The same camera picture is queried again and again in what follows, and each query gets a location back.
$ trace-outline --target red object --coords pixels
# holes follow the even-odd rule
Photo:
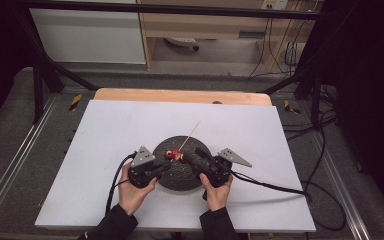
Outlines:
[[[183,154],[179,149],[167,150],[165,157],[170,161],[180,161],[181,163],[185,163],[185,161],[183,161]]]

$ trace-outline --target person's right hand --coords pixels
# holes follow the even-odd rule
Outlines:
[[[199,174],[199,178],[201,179],[202,185],[205,190],[207,190],[207,203],[208,208],[211,211],[216,211],[221,208],[226,207],[227,197],[229,196],[230,186],[233,182],[233,176],[229,176],[229,180],[225,182],[222,186],[215,188],[211,185],[210,180],[208,180],[205,174]]]

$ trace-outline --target person's left hand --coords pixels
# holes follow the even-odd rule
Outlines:
[[[127,215],[132,216],[142,205],[146,195],[155,189],[157,178],[153,178],[147,187],[137,188],[128,180],[130,165],[131,162],[123,166],[119,183],[124,182],[118,185],[118,204],[126,211]]]

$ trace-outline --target black sleeve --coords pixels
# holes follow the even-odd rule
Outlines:
[[[138,225],[134,216],[129,217],[120,205],[114,206],[111,211],[105,215],[98,226],[85,232],[77,240],[123,240]]]
[[[239,240],[225,207],[214,212],[208,210],[199,220],[205,240]]]

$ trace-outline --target white cabinet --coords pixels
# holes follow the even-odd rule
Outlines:
[[[31,13],[46,52],[55,61],[145,64],[137,13],[47,9]]]

